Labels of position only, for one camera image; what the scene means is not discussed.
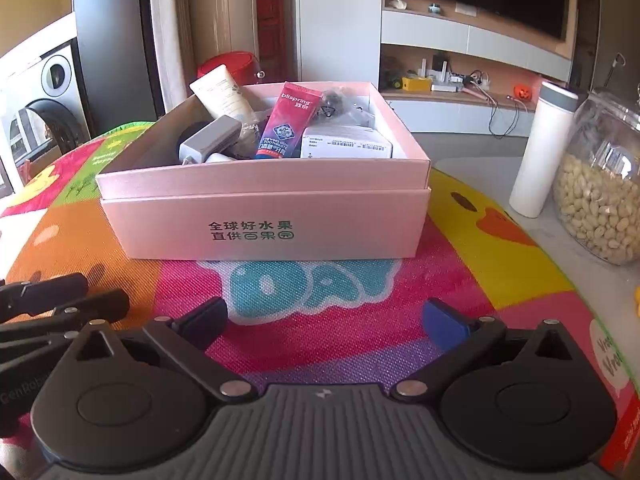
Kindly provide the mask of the clear bag with black parts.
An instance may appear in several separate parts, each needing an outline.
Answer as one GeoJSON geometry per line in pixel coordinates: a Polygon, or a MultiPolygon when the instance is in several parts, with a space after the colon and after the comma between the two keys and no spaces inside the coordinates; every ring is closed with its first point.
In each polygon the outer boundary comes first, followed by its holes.
{"type": "Polygon", "coordinates": [[[311,125],[373,127],[374,121],[374,116],[341,88],[332,88],[322,93],[311,125]]]}

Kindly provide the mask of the white TV cabinet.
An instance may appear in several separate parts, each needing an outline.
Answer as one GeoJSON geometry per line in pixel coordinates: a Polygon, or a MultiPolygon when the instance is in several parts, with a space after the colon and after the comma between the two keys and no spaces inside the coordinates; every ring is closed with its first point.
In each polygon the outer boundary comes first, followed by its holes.
{"type": "Polygon", "coordinates": [[[412,132],[527,136],[541,83],[570,80],[574,45],[448,0],[386,0],[378,84],[412,132]],[[431,78],[432,91],[405,92],[402,77],[431,78]]]}

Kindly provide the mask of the glass jar of peanuts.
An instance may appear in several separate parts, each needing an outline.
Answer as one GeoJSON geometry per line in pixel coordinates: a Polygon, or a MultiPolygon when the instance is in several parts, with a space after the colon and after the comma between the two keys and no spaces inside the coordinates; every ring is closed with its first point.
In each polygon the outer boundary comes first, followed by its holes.
{"type": "Polygon", "coordinates": [[[639,105],[603,89],[578,108],[552,186],[568,234],[616,266],[639,259],[639,105]]]}

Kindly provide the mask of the black refrigerator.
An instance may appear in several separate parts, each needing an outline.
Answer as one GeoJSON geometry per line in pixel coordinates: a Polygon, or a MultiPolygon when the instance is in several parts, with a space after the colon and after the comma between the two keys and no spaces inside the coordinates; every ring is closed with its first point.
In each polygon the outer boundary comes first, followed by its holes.
{"type": "Polygon", "coordinates": [[[74,0],[79,62],[95,134],[165,113],[150,0],[74,0]]]}

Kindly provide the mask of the colourful cartoon play mat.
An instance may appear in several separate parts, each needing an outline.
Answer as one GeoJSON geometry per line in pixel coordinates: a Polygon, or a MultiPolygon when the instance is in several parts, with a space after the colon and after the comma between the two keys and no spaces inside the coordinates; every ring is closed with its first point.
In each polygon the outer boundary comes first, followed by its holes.
{"type": "Polygon", "coordinates": [[[578,288],[493,200],[434,171],[418,252],[405,260],[132,260],[102,210],[96,174],[145,129],[130,122],[105,133],[52,162],[17,198],[2,200],[2,278],[82,273],[93,292],[128,294],[129,326],[224,298],[230,326],[210,354],[256,385],[397,382],[437,356],[421,326],[431,297],[511,327],[557,318],[615,400],[618,425],[605,468],[638,477],[638,380],[578,288]]]}

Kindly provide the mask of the white thermos bottle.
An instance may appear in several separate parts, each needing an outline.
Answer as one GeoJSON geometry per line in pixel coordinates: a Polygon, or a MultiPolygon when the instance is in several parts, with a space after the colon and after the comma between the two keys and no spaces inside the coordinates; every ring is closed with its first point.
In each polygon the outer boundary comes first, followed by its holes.
{"type": "Polygon", "coordinates": [[[526,149],[509,198],[526,218],[540,215],[568,143],[578,95],[549,81],[540,86],[526,149]]]}

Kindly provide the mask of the washing machine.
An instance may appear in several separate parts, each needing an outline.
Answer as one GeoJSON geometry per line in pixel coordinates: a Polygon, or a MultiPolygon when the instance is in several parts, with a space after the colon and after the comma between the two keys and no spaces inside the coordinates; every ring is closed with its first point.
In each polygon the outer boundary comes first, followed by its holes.
{"type": "Polygon", "coordinates": [[[1,195],[91,139],[77,40],[24,42],[1,58],[1,195]]]}

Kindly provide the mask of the pink cardboard box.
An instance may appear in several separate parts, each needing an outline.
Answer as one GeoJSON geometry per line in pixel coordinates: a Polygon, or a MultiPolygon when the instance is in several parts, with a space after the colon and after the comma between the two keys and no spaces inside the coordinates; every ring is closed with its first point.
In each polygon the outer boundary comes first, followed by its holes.
{"type": "Polygon", "coordinates": [[[372,84],[343,90],[374,117],[388,159],[249,159],[182,166],[177,141],[208,110],[186,99],[105,166],[101,204],[135,259],[360,260],[416,253],[431,162],[372,84]]]}

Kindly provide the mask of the white charger plug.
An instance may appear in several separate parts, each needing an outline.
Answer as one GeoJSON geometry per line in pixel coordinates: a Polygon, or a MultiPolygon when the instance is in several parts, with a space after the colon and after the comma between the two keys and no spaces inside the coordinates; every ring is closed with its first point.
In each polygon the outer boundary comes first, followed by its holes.
{"type": "Polygon", "coordinates": [[[182,164],[201,164],[202,162],[206,162],[210,156],[221,153],[239,140],[241,129],[242,124],[227,115],[222,115],[217,119],[210,120],[206,128],[191,138],[191,141],[198,140],[202,142],[202,147],[204,148],[203,160],[196,162],[194,159],[188,158],[182,162],[182,164]]]}

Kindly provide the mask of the orange pumpkin toy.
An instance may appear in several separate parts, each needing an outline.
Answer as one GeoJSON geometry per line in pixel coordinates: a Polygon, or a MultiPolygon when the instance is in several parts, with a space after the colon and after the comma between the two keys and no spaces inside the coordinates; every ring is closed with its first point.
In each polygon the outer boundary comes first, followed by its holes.
{"type": "Polygon", "coordinates": [[[533,90],[527,84],[516,84],[513,87],[513,96],[523,102],[530,102],[533,99],[533,90]]]}

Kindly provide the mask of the blue pink toothpaste tube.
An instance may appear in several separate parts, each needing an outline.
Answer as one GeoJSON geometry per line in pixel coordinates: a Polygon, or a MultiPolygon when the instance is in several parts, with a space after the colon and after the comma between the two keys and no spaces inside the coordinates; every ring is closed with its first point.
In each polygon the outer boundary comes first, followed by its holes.
{"type": "Polygon", "coordinates": [[[314,118],[323,94],[286,82],[258,143],[257,159],[291,158],[305,129],[314,118]]]}

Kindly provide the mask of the yellow duck toy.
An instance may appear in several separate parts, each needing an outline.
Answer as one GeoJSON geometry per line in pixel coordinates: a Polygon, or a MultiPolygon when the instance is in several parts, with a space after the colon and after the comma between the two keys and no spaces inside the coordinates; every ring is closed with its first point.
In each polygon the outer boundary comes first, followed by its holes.
{"type": "Polygon", "coordinates": [[[636,312],[638,318],[640,318],[640,286],[634,290],[634,302],[636,303],[636,312]]]}

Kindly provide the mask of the cream tube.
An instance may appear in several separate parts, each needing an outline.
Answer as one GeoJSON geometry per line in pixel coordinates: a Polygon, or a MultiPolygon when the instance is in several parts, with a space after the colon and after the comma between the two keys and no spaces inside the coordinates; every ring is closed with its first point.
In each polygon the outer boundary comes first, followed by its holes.
{"type": "Polygon", "coordinates": [[[214,119],[229,116],[243,125],[256,124],[253,107],[224,64],[193,81],[190,89],[214,119]]]}

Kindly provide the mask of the white medicine box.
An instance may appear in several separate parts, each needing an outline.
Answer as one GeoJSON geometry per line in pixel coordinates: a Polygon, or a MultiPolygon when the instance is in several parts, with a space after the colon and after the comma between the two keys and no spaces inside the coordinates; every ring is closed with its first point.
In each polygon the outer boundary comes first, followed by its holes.
{"type": "Polygon", "coordinates": [[[393,147],[378,130],[359,126],[311,126],[302,136],[301,158],[389,159],[393,147]]]}

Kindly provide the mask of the yellow toy box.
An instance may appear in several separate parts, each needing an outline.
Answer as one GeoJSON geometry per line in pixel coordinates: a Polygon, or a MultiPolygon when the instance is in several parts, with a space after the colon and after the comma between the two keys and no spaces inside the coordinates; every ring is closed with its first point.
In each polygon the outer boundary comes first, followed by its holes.
{"type": "Polygon", "coordinates": [[[432,91],[433,81],[431,78],[401,78],[401,89],[405,92],[427,93],[432,91]]]}

